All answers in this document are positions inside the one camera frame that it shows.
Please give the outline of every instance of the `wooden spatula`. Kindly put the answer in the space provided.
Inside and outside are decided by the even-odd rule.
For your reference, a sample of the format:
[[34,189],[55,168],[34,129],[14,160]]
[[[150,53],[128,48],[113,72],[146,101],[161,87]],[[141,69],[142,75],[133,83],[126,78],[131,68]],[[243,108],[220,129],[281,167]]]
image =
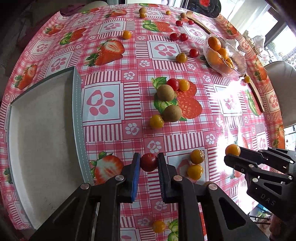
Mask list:
[[257,102],[257,104],[258,104],[260,110],[261,110],[262,112],[265,112],[265,108],[264,108],[264,105],[263,105],[263,102],[262,102],[261,96],[260,96],[260,94],[259,94],[259,92],[258,92],[258,90],[257,90],[257,88],[256,88],[256,86],[255,86],[255,84],[254,84],[254,82],[252,81],[251,77],[250,77],[250,83],[249,83],[249,84],[250,84],[251,90],[252,90],[252,92],[253,92],[253,94],[254,94],[254,97],[255,97],[255,99],[256,99],[256,102]]
[[191,19],[193,22],[195,22],[198,26],[200,26],[204,31],[206,31],[208,34],[212,34],[213,32],[211,30],[209,30],[203,23],[201,23],[198,19],[196,19],[193,16],[193,12],[192,11],[187,11],[186,13],[187,18]]

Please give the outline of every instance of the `round table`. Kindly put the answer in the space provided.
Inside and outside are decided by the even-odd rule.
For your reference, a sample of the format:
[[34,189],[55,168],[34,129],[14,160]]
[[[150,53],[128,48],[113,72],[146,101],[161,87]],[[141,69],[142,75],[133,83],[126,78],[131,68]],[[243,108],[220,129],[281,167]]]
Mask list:
[[[147,18],[140,19],[139,8],[143,6],[147,8]],[[58,12],[32,38],[13,70],[0,109],[1,193],[17,229],[29,228],[30,224],[9,179],[6,116],[11,101],[24,91],[15,87],[15,78],[32,65],[37,70],[29,87],[57,71],[76,66],[83,80],[83,130],[91,168],[105,153],[129,164],[134,152],[163,152],[167,162],[186,176],[189,154],[200,149],[206,160],[197,183],[215,182],[246,213],[257,204],[246,194],[244,175],[227,167],[223,158],[225,147],[231,143],[252,150],[284,148],[275,92],[252,48],[223,16],[211,19],[195,15],[214,34],[238,40],[240,50],[246,53],[247,73],[267,110],[262,114],[242,78],[226,78],[207,67],[202,56],[207,34],[198,25],[184,22],[183,26],[176,26],[182,12],[186,10],[155,4],[107,6],[70,17]],[[122,39],[123,30],[132,32],[132,38]],[[189,39],[171,41],[171,32],[187,33]],[[111,39],[121,42],[124,52],[98,59],[97,47]],[[193,47],[201,52],[198,58],[188,58],[183,64],[175,61],[178,53],[188,54]],[[189,80],[190,94],[178,96],[174,103],[155,100],[156,85],[170,78]],[[151,129],[152,115],[169,104],[181,106],[182,102],[187,106],[200,103],[202,113],[196,116],[187,111],[181,121]],[[167,240],[171,230],[167,227],[164,233],[155,234],[151,228],[153,220],[167,223],[178,217],[177,205],[161,200],[157,170],[141,170],[136,201],[122,204],[120,214],[124,241]]]

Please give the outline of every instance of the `white tray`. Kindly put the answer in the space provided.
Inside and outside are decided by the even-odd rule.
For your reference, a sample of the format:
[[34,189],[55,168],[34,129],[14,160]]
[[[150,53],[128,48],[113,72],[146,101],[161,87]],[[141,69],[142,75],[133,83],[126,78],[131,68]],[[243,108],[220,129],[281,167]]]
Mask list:
[[75,67],[50,75],[17,97],[8,123],[12,181],[37,229],[81,183],[93,185]]

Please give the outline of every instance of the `screw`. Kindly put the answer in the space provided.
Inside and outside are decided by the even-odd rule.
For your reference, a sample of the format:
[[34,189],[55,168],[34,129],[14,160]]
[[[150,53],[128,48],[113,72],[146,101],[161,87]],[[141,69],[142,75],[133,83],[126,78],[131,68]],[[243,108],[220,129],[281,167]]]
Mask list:
[[179,181],[182,181],[183,180],[183,177],[180,176],[180,175],[176,175],[176,176],[174,176],[174,180],[177,181],[177,182],[179,182]]
[[122,181],[124,179],[124,176],[123,175],[117,175],[116,177],[115,177],[115,180],[116,181]]
[[81,188],[82,190],[86,190],[86,189],[89,188],[89,184],[88,184],[88,183],[82,183],[82,184],[80,185],[80,188]]
[[214,183],[211,183],[211,184],[209,185],[209,189],[211,189],[211,190],[217,190],[217,189],[218,189],[218,187],[217,187],[217,185],[216,185],[216,184],[214,184]]

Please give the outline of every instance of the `chair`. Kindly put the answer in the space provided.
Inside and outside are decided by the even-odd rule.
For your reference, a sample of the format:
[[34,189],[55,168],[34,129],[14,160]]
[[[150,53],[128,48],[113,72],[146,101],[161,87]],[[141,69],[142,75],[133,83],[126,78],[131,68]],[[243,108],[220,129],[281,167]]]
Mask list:
[[296,124],[296,69],[285,61],[265,66],[277,95],[284,127]]

